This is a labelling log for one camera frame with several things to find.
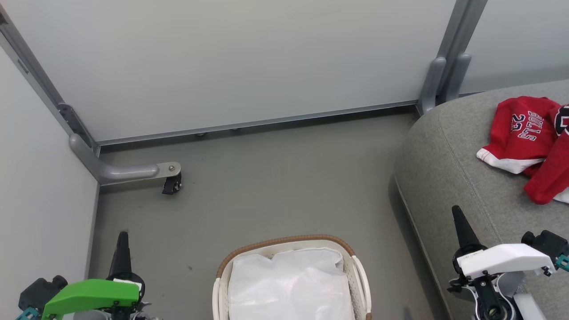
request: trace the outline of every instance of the gray sofa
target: gray sofa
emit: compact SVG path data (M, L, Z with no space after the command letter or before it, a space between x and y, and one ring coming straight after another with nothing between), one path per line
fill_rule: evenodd
M470 319L473 305L445 289L456 277L458 249L451 207L458 204L487 247L519 243L526 231L548 229L569 238L569 204L538 206L523 191L527 178L492 168L476 158L489 142L496 105L518 96L569 103L569 80L506 88L437 106L411 128L395 168L395 179L444 303L455 320ZM547 320L569 319L569 273L551 278L526 272L523 290Z

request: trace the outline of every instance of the white partition panel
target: white partition panel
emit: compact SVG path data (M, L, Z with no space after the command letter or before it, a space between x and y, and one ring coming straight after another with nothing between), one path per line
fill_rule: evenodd
M490 0L461 93L569 79L569 1Z
M416 100L454 0L2 0L97 141Z
M37 278L86 277L97 181L2 35L0 46L0 317L15 319L20 292Z

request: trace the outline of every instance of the white plastic bag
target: white plastic bag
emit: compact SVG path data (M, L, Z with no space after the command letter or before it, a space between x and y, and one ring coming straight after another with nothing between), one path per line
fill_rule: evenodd
M327 248L235 259L231 320L354 320L343 257Z

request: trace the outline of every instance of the gray floor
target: gray floor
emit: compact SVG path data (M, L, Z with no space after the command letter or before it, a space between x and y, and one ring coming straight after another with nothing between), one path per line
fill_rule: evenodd
M103 188L90 268L105 277L116 237L130 234L133 271L148 311L211 319L216 270L232 250L283 236L327 233L355 250L368 274L375 319L443 319L408 221L388 185L413 114L232 132L101 155L127 165L178 161L184 188L161 183Z

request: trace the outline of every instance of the laundry basket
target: laundry basket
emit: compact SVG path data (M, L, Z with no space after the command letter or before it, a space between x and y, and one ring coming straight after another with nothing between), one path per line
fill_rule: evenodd
M228 284L236 257L258 254L273 258L276 253L307 249L328 248L344 257L344 273L348 276L352 307L356 320L372 319L372 298L364 267L354 251L342 239L329 235L295 236L248 245L233 251L221 263L213 284L213 320L229 320Z

